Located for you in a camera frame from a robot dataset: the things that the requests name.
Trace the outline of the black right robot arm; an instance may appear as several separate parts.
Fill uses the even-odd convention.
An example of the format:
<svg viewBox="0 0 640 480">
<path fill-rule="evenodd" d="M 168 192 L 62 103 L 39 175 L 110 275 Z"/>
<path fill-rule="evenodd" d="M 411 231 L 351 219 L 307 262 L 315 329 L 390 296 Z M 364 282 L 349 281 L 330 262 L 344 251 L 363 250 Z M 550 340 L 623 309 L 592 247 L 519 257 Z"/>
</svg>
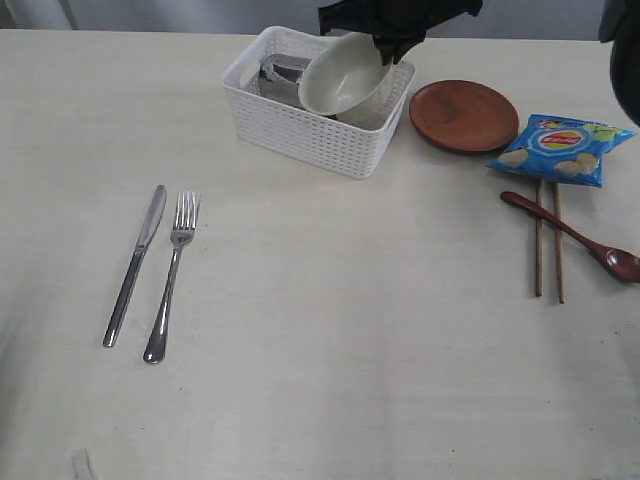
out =
<svg viewBox="0 0 640 480">
<path fill-rule="evenodd" d="M 383 65 L 398 63 L 427 32 L 464 14 L 476 17 L 481 1 L 337 1 L 318 9 L 319 33 L 369 34 Z M 612 45 L 609 74 L 621 109 L 639 122 L 639 3 L 607 1 L 598 41 Z"/>
</svg>

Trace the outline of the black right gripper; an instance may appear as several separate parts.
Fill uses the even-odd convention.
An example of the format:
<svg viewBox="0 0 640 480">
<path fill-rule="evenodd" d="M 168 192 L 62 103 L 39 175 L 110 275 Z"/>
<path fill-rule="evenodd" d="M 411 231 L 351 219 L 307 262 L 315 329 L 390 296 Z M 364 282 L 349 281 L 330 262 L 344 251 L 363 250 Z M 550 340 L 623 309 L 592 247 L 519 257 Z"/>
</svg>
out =
<svg viewBox="0 0 640 480">
<path fill-rule="evenodd" d="M 427 32 L 456 17 L 476 17 L 481 0 L 343 0 L 318 9 L 319 32 L 368 34 L 384 65 L 397 64 Z"/>
</svg>

